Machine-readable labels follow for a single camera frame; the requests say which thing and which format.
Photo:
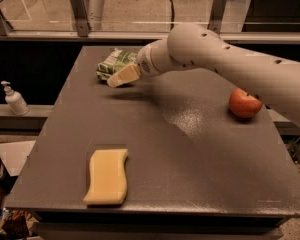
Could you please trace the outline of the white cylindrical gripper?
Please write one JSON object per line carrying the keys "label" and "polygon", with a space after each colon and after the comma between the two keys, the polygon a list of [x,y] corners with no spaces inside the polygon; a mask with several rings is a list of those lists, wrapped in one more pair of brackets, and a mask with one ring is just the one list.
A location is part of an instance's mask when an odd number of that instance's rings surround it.
{"label": "white cylindrical gripper", "polygon": [[141,75],[143,77],[157,76],[176,68],[177,63],[169,54],[167,40],[157,40],[140,49],[137,53],[137,65],[134,63],[127,64],[114,73],[107,80],[107,84],[116,88],[139,80]]}

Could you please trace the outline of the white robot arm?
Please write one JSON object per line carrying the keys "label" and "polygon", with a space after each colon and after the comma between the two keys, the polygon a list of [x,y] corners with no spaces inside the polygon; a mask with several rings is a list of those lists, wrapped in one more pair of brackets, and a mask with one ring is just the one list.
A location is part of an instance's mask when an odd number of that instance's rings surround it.
{"label": "white robot arm", "polygon": [[230,45],[194,23],[179,24],[165,39],[141,48],[136,61],[114,73],[107,84],[118,87],[196,68],[219,74],[300,128],[300,62]]}

